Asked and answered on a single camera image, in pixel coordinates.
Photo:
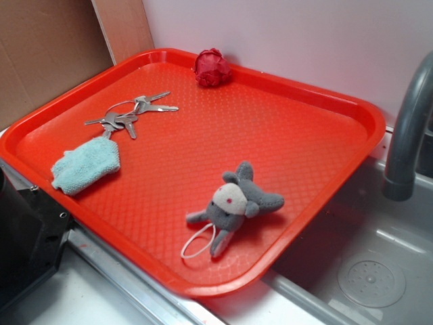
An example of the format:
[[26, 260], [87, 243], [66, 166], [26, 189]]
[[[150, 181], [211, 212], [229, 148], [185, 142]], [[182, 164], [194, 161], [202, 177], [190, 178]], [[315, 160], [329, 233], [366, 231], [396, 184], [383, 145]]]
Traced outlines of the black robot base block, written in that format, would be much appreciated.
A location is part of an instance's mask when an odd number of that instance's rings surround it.
[[58, 271], [70, 224], [45, 191], [18, 190], [1, 172], [1, 311]]

